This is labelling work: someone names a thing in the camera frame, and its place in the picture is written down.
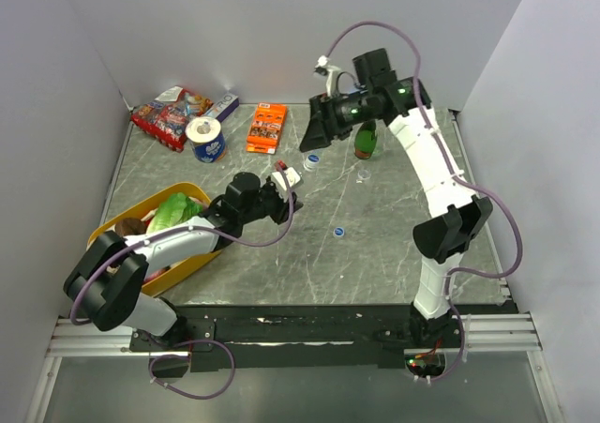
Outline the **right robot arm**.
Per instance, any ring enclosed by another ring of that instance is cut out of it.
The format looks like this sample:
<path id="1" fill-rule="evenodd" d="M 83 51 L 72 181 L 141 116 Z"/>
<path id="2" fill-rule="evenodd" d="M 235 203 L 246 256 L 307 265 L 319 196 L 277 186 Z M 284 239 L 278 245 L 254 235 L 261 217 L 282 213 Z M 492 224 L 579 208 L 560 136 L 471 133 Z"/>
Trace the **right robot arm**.
<path id="1" fill-rule="evenodd" d="M 487 222 L 493 205 L 464 185 L 464 174 L 450 156 L 440 133 L 428 94 L 414 78 L 398 79 L 386 50 L 353 59 L 359 89 L 343 94 L 342 74 L 321 56 L 316 74 L 325 78 L 324 93 L 309 100 L 310 118 L 299 145 L 301 152 L 324 149 L 346 139 L 355 125 L 381 120 L 408 156 L 427 199 L 429 220 L 412 230 L 422 255 L 419 287 L 411 303 L 408 328 L 413 343 L 428 347 L 451 321 L 448 298 L 454 285 L 450 275 Z"/>

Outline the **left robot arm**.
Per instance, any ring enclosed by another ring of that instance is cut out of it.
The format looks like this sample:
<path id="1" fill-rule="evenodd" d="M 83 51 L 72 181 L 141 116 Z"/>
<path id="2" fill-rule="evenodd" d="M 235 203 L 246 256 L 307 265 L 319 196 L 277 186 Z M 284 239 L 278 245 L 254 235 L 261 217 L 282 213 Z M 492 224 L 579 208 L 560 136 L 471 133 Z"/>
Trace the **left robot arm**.
<path id="1" fill-rule="evenodd" d="M 265 180 L 242 172 L 207 209 L 172 227 L 126 237 L 114 231 L 99 235 L 65 280 L 70 321 L 100 331 L 123 325 L 146 333 L 166 350 L 179 347 L 189 336 L 187 319 L 168 300 L 143 293 L 147 274 L 232 243 L 248 246 L 243 230 L 260 219 L 291 227 L 302 206 L 295 192 L 301 183 L 293 167 L 277 165 Z"/>

